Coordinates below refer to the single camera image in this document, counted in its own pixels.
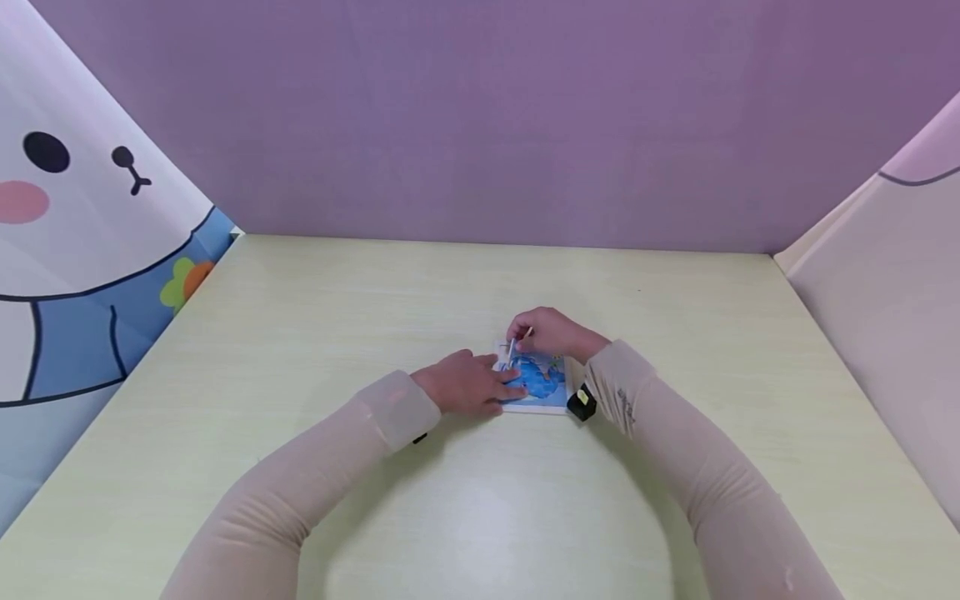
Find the beige arm sleeve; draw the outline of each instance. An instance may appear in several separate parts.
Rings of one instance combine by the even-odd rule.
[[[437,406],[406,373],[373,383],[230,488],[161,597],[293,600],[310,531],[370,467],[439,420]]]
[[[601,350],[587,385],[686,513],[713,600],[843,598],[763,475],[635,350],[622,341]]]

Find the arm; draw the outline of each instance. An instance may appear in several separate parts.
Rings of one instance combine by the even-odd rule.
[[[495,355],[461,350],[407,375],[393,372],[257,463],[229,489],[190,542],[161,598],[293,600],[300,548],[349,489],[441,413],[495,416],[491,398],[523,397],[493,372]]]
[[[642,356],[552,308],[517,315],[507,337],[525,334],[522,351],[586,364],[601,412],[650,456],[684,510],[713,600],[842,600],[763,475]]]

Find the hand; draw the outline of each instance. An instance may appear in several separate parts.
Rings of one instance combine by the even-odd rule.
[[[498,400],[518,400],[527,396],[526,388],[504,385],[520,377],[520,371],[494,371],[495,362],[496,354],[474,356],[469,350],[460,350],[410,376],[443,414],[495,417],[503,412]]]
[[[521,340],[530,329],[530,335]],[[574,323],[556,308],[544,306],[516,315],[507,329],[507,339],[517,340],[516,349],[521,352],[563,354],[582,365],[610,344],[596,331]]]

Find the purple backdrop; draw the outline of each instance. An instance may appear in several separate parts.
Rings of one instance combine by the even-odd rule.
[[[770,252],[960,88],[955,0],[34,0],[253,232]]]

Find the table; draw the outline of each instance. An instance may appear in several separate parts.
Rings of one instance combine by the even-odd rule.
[[[259,458],[538,304],[641,349],[849,599],[956,597],[960,536],[769,257],[250,235],[0,540],[0,597],[156,597]],[[601,421],[444,422],[315,531],[300,597],[706,598],[683,515]]]

